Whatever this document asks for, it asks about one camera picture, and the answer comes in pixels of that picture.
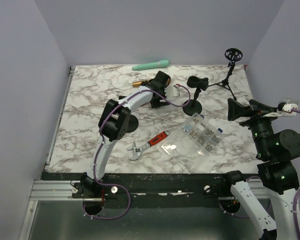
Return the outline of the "green microphone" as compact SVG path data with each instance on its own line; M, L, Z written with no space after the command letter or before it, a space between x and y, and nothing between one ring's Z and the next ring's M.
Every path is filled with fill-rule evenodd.
M143 70L150 70L150 69L158 69L158 68L165 68L170 65L168 60L160 60L156 62L150 62L145 64L139 64L132 67L133 71L143 71Z

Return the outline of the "gold microphone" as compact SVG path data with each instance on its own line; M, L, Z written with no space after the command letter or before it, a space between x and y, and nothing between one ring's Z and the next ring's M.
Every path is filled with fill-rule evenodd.
M132 83L132 87L138 88L142 83L148 83L151 81L152 81L152 79L144 79L144 80L140 80L140 81L135 81ZM166 81L166 83L164 84L164 86L167 87L170 83L171 83L171 78L169 77L168 80Z

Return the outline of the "black round-base microphone stand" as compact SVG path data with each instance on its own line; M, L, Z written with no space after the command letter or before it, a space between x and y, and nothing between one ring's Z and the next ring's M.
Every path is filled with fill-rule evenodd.
M126 134L134 132L139 122L133 112L138 108L136 95L130 94L119 99L117 113L117 120L115 126L119 134Z

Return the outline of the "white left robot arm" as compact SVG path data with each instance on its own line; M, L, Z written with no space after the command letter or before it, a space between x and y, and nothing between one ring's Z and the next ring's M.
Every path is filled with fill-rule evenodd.
M128 132L132 112L147 103L155 108L168 105L161 100L166 98L165 89L170 82L169 75L158 71L153 79L142 83L135 92L120 100L108 100L98 123L99 140L96 153L90 169L80 177L82 191L89 197L94 198L100 194L99 180L105 175L105 168L114 146Z

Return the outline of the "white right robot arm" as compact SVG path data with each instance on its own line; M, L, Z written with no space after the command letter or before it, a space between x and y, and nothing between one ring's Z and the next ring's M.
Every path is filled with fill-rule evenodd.
M229 121L247 118L240 126L248 127L257 151L258 178L265 187L274 216L271 217L252 193L248 179L239 171L223 175L220 191L233 195L247 213L261 240L300 240L300 183L292 160L300 157L300 134L292 129L274 133L272 121L300 114L297 100L284 99L277 107L254 99L243 105L229 98Z

